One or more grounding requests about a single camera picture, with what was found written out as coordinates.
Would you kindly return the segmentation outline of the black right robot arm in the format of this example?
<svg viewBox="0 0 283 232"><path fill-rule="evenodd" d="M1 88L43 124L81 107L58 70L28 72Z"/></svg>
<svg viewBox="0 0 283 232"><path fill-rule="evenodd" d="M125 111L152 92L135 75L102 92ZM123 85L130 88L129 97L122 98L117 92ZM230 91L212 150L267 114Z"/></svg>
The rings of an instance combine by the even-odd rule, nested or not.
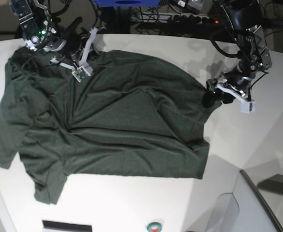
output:
<svg viewBox="0 0 283 232"><path fill-rule="evenodd" d="M82 22L77 17L67 28L59 25L60 16L70 6L70 0L62 0L64 7L52 13L50 8L40 0L11 0L9 6L19 19L23 40L26 47L32 51L44 50L58 52L71 57L81 49L81 36L76 28Z"/></svg>

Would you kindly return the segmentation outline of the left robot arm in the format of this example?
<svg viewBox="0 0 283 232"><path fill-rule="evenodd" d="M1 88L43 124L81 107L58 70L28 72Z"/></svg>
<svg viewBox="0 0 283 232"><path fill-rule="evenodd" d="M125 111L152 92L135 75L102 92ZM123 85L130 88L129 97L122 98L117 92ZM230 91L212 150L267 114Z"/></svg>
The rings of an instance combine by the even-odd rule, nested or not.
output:
<svg viewBox="0 0 283 232"><path fill-rule="evenodd" d="M221 55L236 58L238 63L231 71L207 80L203 106L211 108L217 102L230 104L239 100L241 112L248 114L255 108L251 90L258 82L256 75L267 75L272 66L262 28L263 15L256 0L215 0L213 5L219 16L225 16L219 20L224 29L213 32L209 40ZM228 33L239 48L237 53L229 54L218 46L216 37L221 32Z"/></svg>

